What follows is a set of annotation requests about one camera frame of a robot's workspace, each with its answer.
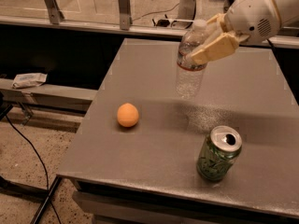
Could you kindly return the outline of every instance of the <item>green soda can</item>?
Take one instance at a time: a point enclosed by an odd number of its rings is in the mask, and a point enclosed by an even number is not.
[[[209,134],[202,146],[197,161],[197,171],[211,181],[224,178],[241,153],[240,134],[228,126],[218,126]]]

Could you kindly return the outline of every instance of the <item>paper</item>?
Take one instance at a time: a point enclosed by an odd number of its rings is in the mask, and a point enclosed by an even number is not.
[[[13,83],[13,89],[21,89],[28,87],[40,86],[47,80],[47,74],[42,73],[27,73],[16,75]]]

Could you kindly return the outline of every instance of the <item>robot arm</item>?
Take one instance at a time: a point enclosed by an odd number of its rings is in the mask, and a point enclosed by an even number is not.
[[[299,0],[235,0],[226,14],[207,21],[208,38],[187,55],[204,64],[235,53],[239,44],[258,44],[299,19]]]

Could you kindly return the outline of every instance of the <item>plastic water bottle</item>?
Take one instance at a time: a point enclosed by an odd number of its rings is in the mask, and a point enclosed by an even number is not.
[[[192,29],[181,39],[177,58],[177,92],[185,99],[196,96],[205,73],[206,63],[197,65],[188,63],[186,55],[206,40],[206,21],[195,20]]]

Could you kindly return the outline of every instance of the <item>floor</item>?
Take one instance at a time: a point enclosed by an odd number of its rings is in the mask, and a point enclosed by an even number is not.
[[[119,24],[118,0],[56,0],[68,21]],[[178,17],[180,0],[130,0],[133,25],[154,26],[152,20]],[[222,0],[197,0],[196,16],[209,19],[223,11]],[[44,0],[0,0],[0,16],[47,19]]]
[[[131,0],[134,25],[153,26],[166,14],[175,18],[179,0]],[[222,11],[222,1],[198,0],[197,14],[208,19],[210,13]],[[67,20],[118,23],[117,0],[57,0]],[[46,19],[48,11],[43,0],[0,0],[0,16],[24,19]],[[55,177],[61,159],[70,146],[82,117],[35,110],[33,117],[21,126],[24,115],[14,107],[8,114],[12,123],[35,146],[44,161],[50,183]],[[0,121],[0,175],[13,182],[38,188],[46,187],[45,172],[33,149],[9,125]],[[73,185],[63,180],[56,190],[52,203],[62,223],[92,223],[92,215],[83,213],[72,200]],[[30,223],[39,203],[0,194],[0,223]],[[48,206],[40,223],[59,223],[52,207]]]
[[[80,116],[34,110],[33,117],[21,126],[24,115],[14,107],[8,118],[35,146],[48,171],[50,184],[54,180],[60,160],[67,151],[82,120]],[[6,180],[44,189],[46,177],[43,166],[29,143],[7,122],[0,122],[0,175]],[[91,223],[92,215],[83,213],[72,201],[73,185],[63,180],[52,203],[62,223]],[[0,223],[30,223],[39,203],[0,194]],[[40,223],[58,223],[48,206]]]

